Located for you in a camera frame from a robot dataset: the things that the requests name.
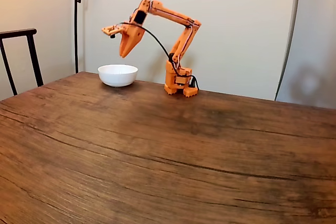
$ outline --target lamp pole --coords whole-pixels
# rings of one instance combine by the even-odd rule
[[[74,18],[74,24],[75,24],[75,68],[76,73],[78,73],[78,31],[77,31],[77,14],[78,14],[78,0],[75,0],[75,18]]]

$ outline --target wood grain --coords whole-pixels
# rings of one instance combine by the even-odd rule
[[[336,111],[74,76],[0,102],[0,223],[336,223]]]

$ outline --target wall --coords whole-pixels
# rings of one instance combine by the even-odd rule
[[[277,100],[336,109],[336,0],[299,0]]]
[[[34,36],[44,83],[74,72],[72,0],[0,0],[0,31],[36,28]],[[26,37],[6,39],[4,46],[18,92],[36,87]],[[0,58],[0,100],[12,96]]]
[[[166,57],[149,36],[125,58],[120,36],[111,40],[101,28],[127,20],[141,0],[85,0],[82,6],[85,68],[124,63],[139,68],[138,79],[164,82]],[[193,68],[204,90],[274,99],[286,51],[293,0],[160,0],[202,23],[182,65]],[[150,16],[148,28],[171,49],[183,30]]]

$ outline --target orange 3d-printed part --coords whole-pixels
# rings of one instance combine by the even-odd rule
[[[190,87],[192,70],[190,68],[182,68],[180,62],[201,26],[199,21],[166,9],[159,1],[142,0],[139,7],[130,16],[128,23],[122,23],[121,26],[115,25],[105,27],[102,31],[111,38],[114,38],[117,33],[122,34],[119,54],[124,58],[142,39],[143,34],[145,33],[142,24],[148,13],[185,26],[184,31],[173,46],[169,54],[169,59],[166,62],[164,89],[168,94],[174,94],[178,89],[183,89],[183,94],[186,97],[196,95],[198,93],[198,88]]]

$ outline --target black chair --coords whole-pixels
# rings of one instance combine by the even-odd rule
[[[11,74],[11,70],[9,69],[9,64],[7,61],[6,53],[5,53],[5,47],[3,43],[3,39],[7,38],[15,38],[15,37],[21,37],[21,36],[27,36],[27,41],[28,41],[28,46],[29,46],[29,52],[30,52],[30,58],[31,62],[33,64],[33,69],[34,69],[34,74],[35,74],[35,79],[37,86],[40,87],[43,85],[43,80],[42,80],[42,75],[41,75],[41,70],[40,66],[38,64],[38,59],[36,55],[36,48],[34,44],[34,38],[33,35],[37,33],[36,29],[25,29],[25,30],[17,30],[17,31],[5,31],[5,32],[0,32],[0,49],[1,49],[1,54],[2,58],[4,59],[4,64],[6,68],[6,72],[8,75],[9,83],[11,84],[10,86],[12,87],[13,95],[17,95],[16,88],[14,85],[14,80]]]

